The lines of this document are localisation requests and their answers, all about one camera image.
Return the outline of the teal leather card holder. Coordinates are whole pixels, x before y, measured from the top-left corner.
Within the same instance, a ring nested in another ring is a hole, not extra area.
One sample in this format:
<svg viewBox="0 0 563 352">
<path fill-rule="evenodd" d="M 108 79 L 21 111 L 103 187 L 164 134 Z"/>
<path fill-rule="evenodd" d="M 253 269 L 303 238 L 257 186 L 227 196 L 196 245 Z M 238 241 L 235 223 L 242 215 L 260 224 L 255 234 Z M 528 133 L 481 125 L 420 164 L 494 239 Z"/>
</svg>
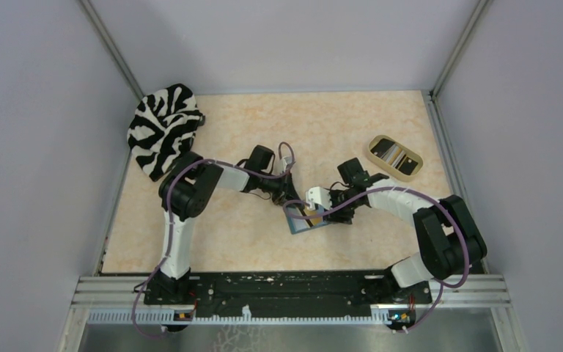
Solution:
<svg viewBox="0 0 563 352">
<path fill-rule="evenodd" d="M 316 230 L 317 228 L 320 228 L 320 227 L 309 228 L 307 226 L 306 219 L 303 219 L 303 217 L 305 216 L 304 214 L 306 212 L 306 209 L 308 209 L 308 208 L 298 209 L 298 208 L 294 208 L 294 207 L 288 207 L 287 210 L 288 210 L 289 214 L 293 215 L 293 217 L 286 215 L 286 220 L 287 220 L 288 227 L 290 229 L 291 235 L 297 235 L 297 234 L 302 233 L 302 232 L 307 232 L 307 231 L 310 231 L 310 230 Z M 320 216 L 324 212 L 324 210 L 322 208 L 317 208 L 316 211 L 318 213 L 320 213 Z"/>
</svg>

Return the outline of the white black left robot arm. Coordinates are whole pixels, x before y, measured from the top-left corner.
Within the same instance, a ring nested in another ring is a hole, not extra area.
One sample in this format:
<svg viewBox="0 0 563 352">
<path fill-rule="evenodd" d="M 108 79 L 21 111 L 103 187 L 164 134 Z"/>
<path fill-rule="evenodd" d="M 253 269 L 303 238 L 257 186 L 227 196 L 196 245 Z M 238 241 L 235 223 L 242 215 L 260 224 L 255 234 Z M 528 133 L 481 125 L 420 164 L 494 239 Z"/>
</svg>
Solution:
<svg viewBox="0 0 563 352">
<path fill-rule="evenodd" d="M 282 156 L 262 145 L 237 164 L 206 159 L 195 152 L 180 156 L 158 190 L 165 217 L 163 255 L 145 285 L 146 299 L 157 303 L 167 298 L 179 304 L 189 297 L 194 220 L 216 189 L 244 194 L 261 191 L 275 205 L 283 205 L 298 198 L 291 173 L 295 162 L 294 152 Z"/>
</svg>

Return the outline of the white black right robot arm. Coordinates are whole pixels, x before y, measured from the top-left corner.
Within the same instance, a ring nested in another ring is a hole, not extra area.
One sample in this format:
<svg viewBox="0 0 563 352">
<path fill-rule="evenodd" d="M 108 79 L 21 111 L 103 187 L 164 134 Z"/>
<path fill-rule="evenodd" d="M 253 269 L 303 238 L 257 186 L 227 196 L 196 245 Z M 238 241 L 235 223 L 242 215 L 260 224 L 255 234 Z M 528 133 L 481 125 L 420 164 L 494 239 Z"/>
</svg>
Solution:
<svg viewBox="0 0 563 352">
<path fill-rule="evenodd" d="M 386 269 L 383 292 L 390 301 L 404 301 L 415 284 L 429 279 L 445 282 L 456 273 L 463 276 L 455 283 L 459 287 L 470 266 L 486 256 L 485 241 L 461 197 L 435 199 L 385 174 L 370 175 L 357 158 L 337 169 L 346 187 L 325 191 L 325 221 L 352 224 L 356 210 L 366 206 L 403 220 L 416 233 L 418 252 Z"/>
</svg>

